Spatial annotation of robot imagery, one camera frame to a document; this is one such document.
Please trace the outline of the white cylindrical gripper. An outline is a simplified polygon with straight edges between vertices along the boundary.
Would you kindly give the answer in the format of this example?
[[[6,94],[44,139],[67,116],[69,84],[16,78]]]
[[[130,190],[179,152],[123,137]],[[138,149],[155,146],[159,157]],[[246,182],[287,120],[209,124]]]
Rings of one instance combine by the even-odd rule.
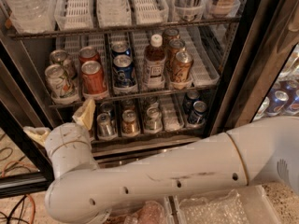
[[[59,148],[74,145],[75,143],[86,145],[88,149],[91,149],[88,131],[93,126],[94,111],[95,101],[89,98],[72,116],[73,121],[76,123],[65,123],[52,131],[46,127],[25,126],[23,131],[33,141],[42,147],[45,146],[49,157],[52,157]]]

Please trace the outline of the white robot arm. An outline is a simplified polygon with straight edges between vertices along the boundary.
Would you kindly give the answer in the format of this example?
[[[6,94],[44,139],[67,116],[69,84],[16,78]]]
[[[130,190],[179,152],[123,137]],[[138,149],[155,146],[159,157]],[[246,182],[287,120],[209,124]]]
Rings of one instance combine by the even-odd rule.
[[[283,182],[299,191],[299,118],[260,119],[141,161],[102,168],[93,158],[83,120],[94,110],[88,100],[75,119],[51,130],[25,127],[43,145],[54,180],[45,207],[66,224],[101,224],[121,203],[185,192],[205,192]]]

